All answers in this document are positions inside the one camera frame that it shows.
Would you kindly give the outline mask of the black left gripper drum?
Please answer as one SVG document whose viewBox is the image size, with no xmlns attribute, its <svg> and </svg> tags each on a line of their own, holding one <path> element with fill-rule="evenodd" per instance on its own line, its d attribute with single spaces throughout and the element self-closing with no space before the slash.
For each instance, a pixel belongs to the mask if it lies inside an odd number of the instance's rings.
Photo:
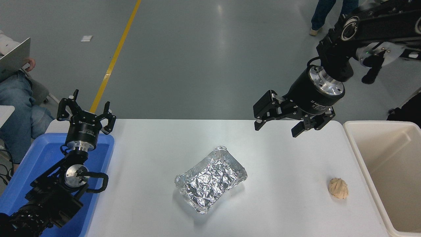
<svg viewBox="0 0 421 237">
<path fill-rule="evenodd" d="M 77 147 L 83 144 L 85 147 L 96 147 L 102 124 L 95 114 L 81 111 L 74 114 L 70 119 L 70 127 L 65 140 L 67 147 Z"/>
</svg>

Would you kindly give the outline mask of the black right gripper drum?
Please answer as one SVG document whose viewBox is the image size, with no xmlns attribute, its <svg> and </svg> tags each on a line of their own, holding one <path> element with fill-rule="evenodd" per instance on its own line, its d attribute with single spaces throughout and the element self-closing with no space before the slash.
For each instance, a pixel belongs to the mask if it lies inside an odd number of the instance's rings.
<svg viewBox="0 0 421 237">
<path fill-rule="evenodd" d="M 307 114 L 320 115 L 341 99 L 341 82 L 332 79 L 321 66 L 309 66 L 284 98 Z"/>
</svg>

